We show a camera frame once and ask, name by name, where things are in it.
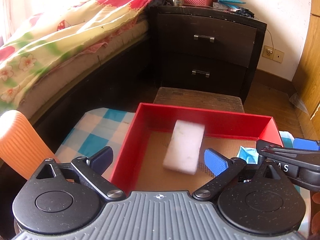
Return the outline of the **wall power socket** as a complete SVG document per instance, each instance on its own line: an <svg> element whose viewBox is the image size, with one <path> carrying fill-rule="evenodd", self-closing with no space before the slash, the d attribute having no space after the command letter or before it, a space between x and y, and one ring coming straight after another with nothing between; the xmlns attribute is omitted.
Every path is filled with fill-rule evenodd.
<svg viewBox="0 0 320 240"><path fill-rule="evenodd" d="M282 63L284 58L284 52L269 46L264 46L262 57L276 61L277 63Z"/></svg>

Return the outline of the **bed mattress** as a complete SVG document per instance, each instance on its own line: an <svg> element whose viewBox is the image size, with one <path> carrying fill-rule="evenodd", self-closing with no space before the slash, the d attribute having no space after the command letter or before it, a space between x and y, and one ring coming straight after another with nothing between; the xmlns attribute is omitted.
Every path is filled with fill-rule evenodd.
<svg viewBox="0 0 320 240"><path fill-rule="evenodd" d="M95 52L85 52L56 67L34 85L18 107L32 123L100 66L115 59L146 37L147 19L139 17L127 30L99 44Z"/></svg>

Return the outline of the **white sponge block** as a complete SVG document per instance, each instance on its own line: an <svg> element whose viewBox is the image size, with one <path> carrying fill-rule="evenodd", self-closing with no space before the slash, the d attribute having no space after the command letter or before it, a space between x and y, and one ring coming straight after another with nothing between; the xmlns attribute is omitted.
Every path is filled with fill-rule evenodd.
<svg viewBox="0 0 320 240"><path fill-rule="evenodd" d="M163 160L163 167L194 175L199 162L204 128L203 124L177 120Z"/></svg>

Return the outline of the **wooden wardrobe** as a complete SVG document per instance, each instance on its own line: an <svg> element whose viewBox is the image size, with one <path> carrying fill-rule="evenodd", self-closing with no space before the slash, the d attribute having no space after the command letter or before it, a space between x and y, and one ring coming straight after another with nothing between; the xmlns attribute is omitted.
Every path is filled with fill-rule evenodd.
<svg viewBox="0 0 320 240"><path fill-rule="evenodd" d="M309 28L292 83L308 113L296 110L304 137L319 139L319 0L311 0Z"/></svg>

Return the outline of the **red cardboard box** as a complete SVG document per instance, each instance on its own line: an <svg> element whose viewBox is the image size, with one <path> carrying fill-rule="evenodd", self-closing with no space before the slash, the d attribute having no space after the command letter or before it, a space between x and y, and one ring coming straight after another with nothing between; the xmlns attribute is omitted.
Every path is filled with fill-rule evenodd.
<svg viewBox="0 0 320 240"><path fill-rule="evenodd" d="M212 179L204 151L235 157L262 139L281 144L270 116L141 103L110 176L125 193L195 191Z"/></svg>

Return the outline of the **blue face mask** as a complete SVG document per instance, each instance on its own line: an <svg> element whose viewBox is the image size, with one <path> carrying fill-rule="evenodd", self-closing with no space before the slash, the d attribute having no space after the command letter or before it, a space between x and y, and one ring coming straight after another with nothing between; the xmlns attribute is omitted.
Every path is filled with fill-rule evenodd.
<svg viewBox="0 0 320 240"><path fill-rule="evenodd" d="M257 164L259 154L255 148L240 146L237 157L245 160L248 164Z"/></svg>

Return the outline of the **dark wooden nightstand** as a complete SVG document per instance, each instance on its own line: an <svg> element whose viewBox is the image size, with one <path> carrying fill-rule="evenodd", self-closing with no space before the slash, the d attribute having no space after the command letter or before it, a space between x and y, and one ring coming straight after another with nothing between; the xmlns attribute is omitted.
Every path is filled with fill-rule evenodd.
<svg viewBox="0 0 320 240"><path fill-rule="evenodd" d="M148 20L161 86L246 100L266 23L225 10L169 5L151 7Z"/></svg>

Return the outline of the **blue items on nightstand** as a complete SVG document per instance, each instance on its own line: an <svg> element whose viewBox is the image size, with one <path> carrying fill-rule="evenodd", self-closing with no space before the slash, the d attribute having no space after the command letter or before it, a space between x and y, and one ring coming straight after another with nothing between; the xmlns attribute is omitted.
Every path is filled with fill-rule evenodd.
<svg viewBox="0 0 320 240"><path fill-rule="evenodd" d="M217 0L216 2L213 2L213 8L217 10L232 12L245 17L254 18L254 13L249 9L244 8L244 4L246 3L242 0Z"/></svg>

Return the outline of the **wooden stool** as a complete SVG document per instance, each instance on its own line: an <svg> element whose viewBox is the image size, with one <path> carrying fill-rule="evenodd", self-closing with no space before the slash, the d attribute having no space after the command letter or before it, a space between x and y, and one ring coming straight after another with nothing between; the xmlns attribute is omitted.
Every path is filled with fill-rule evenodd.
<svg viewBox="0 0 320 240"><path fill-rule="evenodd" d="M236 113L245 112L241 99L236 96L169 87L161 87L153 103Z"/></svg>

